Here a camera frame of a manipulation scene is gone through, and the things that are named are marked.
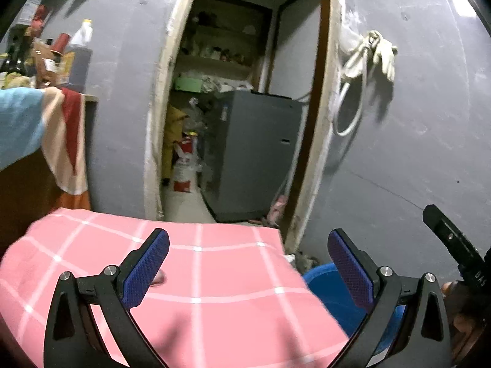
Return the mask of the person's right hand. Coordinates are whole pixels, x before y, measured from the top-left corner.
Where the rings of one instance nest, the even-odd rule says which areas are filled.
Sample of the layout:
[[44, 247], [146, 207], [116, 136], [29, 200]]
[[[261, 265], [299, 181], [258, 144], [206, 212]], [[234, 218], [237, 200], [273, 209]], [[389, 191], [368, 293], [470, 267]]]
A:
[[490, 329], [490, 313], [486, 312], [490, 304], [479, 301], [479, 295], [463, 281], [446, 282], [441, 291], [449, 323], [452, 367], [457, 367]]

